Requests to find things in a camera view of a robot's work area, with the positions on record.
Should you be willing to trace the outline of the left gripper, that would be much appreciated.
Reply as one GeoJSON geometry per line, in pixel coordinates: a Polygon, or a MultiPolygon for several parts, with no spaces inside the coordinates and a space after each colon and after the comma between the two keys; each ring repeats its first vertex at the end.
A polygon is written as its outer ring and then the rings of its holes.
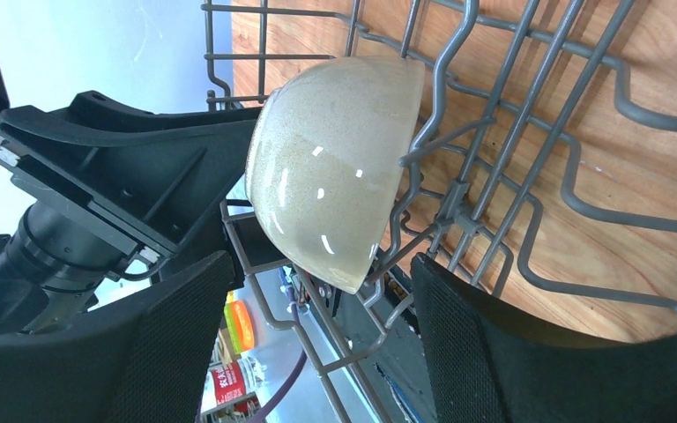
{"type": "Polygon", "coordinates": [[[52,112],[3,111],[13,183],[38,202],[0,234],[0,335],[57,329],[95,305],[104,279],[157,273],[163,261],[128,273],[128,255],[189,244],[242,176],[258,115],[153,114],[95,91],[52,112]]]}

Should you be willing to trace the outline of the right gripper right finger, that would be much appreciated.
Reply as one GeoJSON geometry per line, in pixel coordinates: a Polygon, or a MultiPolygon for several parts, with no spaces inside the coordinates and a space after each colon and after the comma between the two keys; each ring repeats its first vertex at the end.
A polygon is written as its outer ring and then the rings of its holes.
{"type": "Polygon", "coordinates": [[[423,254],[411,279],[441,422],[677,422],[677,334],[632,344],[570,330],[423,254]]]}

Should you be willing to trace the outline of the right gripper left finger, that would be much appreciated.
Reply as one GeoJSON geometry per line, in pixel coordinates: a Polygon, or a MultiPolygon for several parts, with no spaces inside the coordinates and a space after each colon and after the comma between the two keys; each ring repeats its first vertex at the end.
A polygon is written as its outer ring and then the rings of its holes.
{"type": "Polygon", "coordinates": [[[42,334],[0,335],[0,422],[192,422],[227,288],[219,251],[42,334]]]}

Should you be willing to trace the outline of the grey wire dish rack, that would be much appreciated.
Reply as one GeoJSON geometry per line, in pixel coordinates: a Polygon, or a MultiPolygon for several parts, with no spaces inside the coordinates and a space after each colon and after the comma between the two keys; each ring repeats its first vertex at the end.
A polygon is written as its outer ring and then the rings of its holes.
{"type": "Polygon", "coordinates": [[[285,422],[391,420],[370,361],[417,319],[426,255],[484,293],[622,343],[677,334],[677,1],[233,1],[234,87],[260,103],[340,57],[425,65],[367,277],[347,293],[235,237],[249,306],[306,352],[285,422]]]}

